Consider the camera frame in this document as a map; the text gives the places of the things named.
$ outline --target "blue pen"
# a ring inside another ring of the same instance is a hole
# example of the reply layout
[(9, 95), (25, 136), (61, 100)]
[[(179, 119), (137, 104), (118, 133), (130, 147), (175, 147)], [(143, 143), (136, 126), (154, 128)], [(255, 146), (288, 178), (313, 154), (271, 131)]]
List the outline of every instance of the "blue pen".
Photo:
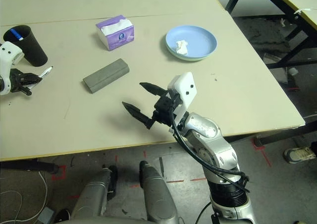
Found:
[(23, 37), (17, 32), (15, 31), (13, 28), (10, 29), (10, 32), (12, 32), (12, 34), (19, 40), (23, 40)]

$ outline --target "gray block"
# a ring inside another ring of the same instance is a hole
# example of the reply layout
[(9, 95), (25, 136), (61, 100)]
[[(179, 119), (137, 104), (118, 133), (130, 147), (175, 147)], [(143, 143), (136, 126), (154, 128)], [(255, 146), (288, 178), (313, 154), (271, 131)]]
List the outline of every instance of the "gray block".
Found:
[(118, 59), (106, 67), (84, 78), (89, 90), (94, 93), (130, 71), (123, 59)]

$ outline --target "silver robot leg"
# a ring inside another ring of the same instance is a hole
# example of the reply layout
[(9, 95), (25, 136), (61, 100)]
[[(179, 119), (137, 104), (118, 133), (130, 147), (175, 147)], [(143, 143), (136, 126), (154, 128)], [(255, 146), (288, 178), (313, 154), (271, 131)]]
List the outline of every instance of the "silver robot leg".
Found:
[(158, 224), (179, 224), (177, 209), (165, 181), (146, 161), (140, 162), (140, 185), (148, 220)]
[(111, 170), (103, 168), (85, 186), (72, 212), (71, 219), (102, 216), (106, 211)]

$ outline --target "sneaker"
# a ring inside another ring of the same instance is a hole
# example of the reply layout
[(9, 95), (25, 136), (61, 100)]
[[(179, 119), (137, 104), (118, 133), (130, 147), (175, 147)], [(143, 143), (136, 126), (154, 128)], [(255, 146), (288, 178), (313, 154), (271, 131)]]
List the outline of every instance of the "sneaker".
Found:
[(314, 158), (316, 158), (316, 155), (309, 147), (292, 148), (284, 151), (284, 159), (290, 164), (296, 164)]

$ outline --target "tissue box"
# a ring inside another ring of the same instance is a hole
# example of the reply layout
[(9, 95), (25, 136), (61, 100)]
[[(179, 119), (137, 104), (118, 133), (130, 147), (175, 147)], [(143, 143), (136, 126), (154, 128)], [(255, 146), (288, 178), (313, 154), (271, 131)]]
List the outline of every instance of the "tissue box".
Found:
[(134, 40), (134, 26), (122, 15), (100, 22), (96, 27), (109, 51)]

